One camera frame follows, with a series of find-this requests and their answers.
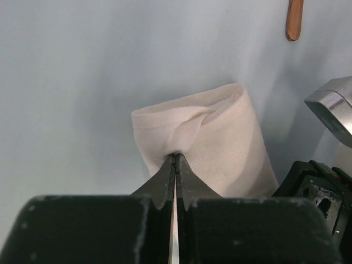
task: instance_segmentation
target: light blue wall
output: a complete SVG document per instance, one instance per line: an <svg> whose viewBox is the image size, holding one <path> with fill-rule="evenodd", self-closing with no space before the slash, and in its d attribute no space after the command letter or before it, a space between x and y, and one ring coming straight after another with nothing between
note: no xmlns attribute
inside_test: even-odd
<svg viewBox="0 0 352 264"><path fill-rule="evenodd" d="M330 162L336 141L303 104L352 75L352 4L284 0L0 1L0 244L36 194L130 193L147 179L134 109L241 82L274 170Z"/></svg>

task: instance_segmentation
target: white cloth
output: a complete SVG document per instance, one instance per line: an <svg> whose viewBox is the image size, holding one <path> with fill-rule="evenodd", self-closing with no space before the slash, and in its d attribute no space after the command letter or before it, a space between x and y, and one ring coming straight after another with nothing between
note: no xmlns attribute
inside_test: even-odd
<svg viewBox="0 0 352 264"><path fill-rule="evenodd" d="M246 89L229 84L133 111L134 136L154 175L183 153L193 172L224 197L260 197L277 188Z"/></svg>

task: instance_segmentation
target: black mechanical part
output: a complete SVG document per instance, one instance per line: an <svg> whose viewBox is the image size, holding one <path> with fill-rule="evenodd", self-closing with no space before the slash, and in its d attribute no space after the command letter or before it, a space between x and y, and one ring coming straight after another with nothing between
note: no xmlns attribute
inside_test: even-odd
<svg viewBox="0 0 352 264"><path fill-rule="evenodd" d="M334 242L339 245L346 263L352 263L352 179L339 168L315 161L295 162L275 197L306 197L326 217Z"/></svg>
<svg viewBox="0 0 352 264"><path fill-rule="evenodd" d="M14 223L0 263L148 263L156 260L147 230L156 213L148 198L35 197Z"/></svg>
<svg viewBox="0 0 352 264"><path fill-rule="evenodd" d="M193 252L181 263L342 263L307 199L198 200L187 215Z"/></svg>

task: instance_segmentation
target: wooden popsicle stick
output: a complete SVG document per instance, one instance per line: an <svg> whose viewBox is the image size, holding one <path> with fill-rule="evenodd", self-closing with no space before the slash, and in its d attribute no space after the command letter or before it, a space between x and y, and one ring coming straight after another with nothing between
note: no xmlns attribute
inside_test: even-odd
<svg viewBox="0 0 352 264"><path fill-rule="evenodd" d="M289 41L296 41L301 34L303 0L290 0L288 6L286 35Z"/></svg>

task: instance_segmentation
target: silver metal part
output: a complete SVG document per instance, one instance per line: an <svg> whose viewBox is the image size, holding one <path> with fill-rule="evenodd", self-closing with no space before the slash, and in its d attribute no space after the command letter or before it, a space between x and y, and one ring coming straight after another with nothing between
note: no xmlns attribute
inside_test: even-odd
<svg viewBox="0 0 352 264"><path fill-rule="evenodd" d="M330 80L304 101L341 143L352 147L352 76Z"/></svg>

